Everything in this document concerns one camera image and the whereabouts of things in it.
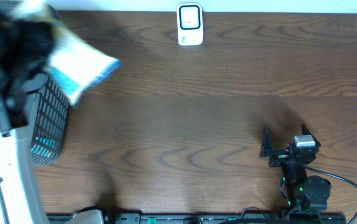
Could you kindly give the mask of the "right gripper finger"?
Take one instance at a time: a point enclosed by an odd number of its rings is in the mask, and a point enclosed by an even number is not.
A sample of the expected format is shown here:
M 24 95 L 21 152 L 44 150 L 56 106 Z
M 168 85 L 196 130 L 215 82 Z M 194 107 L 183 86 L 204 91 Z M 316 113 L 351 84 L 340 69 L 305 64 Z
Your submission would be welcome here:
M 263 130 L 262 144 L 259 157 L 271 157 L 274 153 L 274 147 L 267 129 Z
M 302 135 L 309 135 L 314 138 L 313 134 L 310 132 L 306 124 L 301 125 L 301 131 L 302 131 Z

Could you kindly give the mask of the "white blue snack bag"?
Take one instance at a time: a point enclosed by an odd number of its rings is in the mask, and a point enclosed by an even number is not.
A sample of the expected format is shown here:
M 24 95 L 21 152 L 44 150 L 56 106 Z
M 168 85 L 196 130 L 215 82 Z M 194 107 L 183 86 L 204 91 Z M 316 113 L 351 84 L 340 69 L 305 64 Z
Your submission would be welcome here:
M 19 1 L 11 16 L 52 26 L 55 48 L 49 56 L 49 72 L 72 106 L 87 89 L 106 80 L 121 65 L 119 59 L 104 54 L 72 32 L 52 15 L 52 8 L 43 0 Z

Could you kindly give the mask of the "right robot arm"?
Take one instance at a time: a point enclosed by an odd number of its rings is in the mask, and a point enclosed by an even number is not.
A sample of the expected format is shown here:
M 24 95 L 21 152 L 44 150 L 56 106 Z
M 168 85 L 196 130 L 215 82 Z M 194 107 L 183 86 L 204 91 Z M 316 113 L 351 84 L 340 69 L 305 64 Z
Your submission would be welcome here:
M 306 166 L 316 159 L 321 144 L 305 124 L 302 134 L 285 149 L 275 149 L 270 134 L 263 131 L 260 157 L 269 159 L 269 167 L 282 170 L 281 194 L 288 200 L 289 207 L 282 212 L 286 220 L 295 215 L 319 215 L 327 209 L 331 183 L 317 176 L 307 175 Z

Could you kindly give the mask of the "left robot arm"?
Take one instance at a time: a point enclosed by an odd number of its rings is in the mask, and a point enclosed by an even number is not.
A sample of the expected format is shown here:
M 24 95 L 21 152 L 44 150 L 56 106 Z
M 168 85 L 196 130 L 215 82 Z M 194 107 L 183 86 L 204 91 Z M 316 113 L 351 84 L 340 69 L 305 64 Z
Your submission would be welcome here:
M 47 223 L 30 156 L 30 95 L 48 80 L 46 22 L 0 11 L 0 223 Z

